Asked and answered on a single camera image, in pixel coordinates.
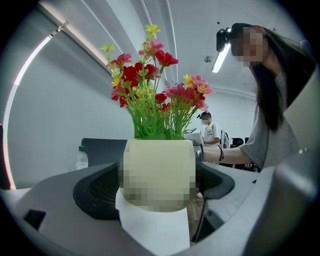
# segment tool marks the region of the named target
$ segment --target gray t-shirt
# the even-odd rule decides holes
[[[282,112],[284,112],[287,109],[286,78],[279,74],[275,83],[281,93]],[[239,148],[262,169],[277,166],[286,157],[298,153],[298,141],[285,117],[283,117],[282,125],[276,131],[272,131],[268,129],[258,106],[256,108],[257,115],[250,138]]]

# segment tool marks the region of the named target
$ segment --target woman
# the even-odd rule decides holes
[[[235,23],[228,35],[234,56],[257,83],[257,114],[248,142],[237,148],[204,148],[204,160],[224,164],[276,166],[299,145],[284,111],[307,83],[315,63],[299,44],[261,26]]]

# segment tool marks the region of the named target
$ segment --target long black hair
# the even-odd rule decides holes
[[[239,29],[243,33],[243,28],[254,27],[247,24],[235,26],[235,33]],[[315,69],[312,58],[304,52],[297,42],[282,37],[277,33],[264,27],[265,35],[269,48],[272,49],[277,57],[286,78],[286,101],[287,106],[295,100],[309,77]],[[281,94],[276,85],[275,77],[272,72],[264,65],[250,67],[250,70],[257,83],[256,100],[259,109],[264,115],[265,123],[269,129],[276,131],[283,121],[283,108]]]

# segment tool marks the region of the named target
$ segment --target white wall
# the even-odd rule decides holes
[[[17,88],[9,116],[8,153],[17,189],[73,171],[83,138],[134,137],[130,115],[110,99],[111,81],[63,31],[42,48]]]
[[[254,122],[256,100],[217,92],[208,95],[205,102],[209,106],[208,111],[212,115],[212,120],[228,133],[230,145],[232,144],[231,138],[242,138],[244,141],[245,137],[250,136]],[[196,112],[188,128],[199,128],[203,135],[206,126],[201,125],[200,119],[197,118],[197,115],[201,113],[201,110]]]

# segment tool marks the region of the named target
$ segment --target man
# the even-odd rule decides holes
[[[206,125],[204,130],[204,143],[205,147],[218,148],[221,141],[221,128],[220,125],[212,121],[211,114],[203,112],[201,114],[201,123]],[[196,194],[197,198],[202,198],[202,194],[199,192]]]

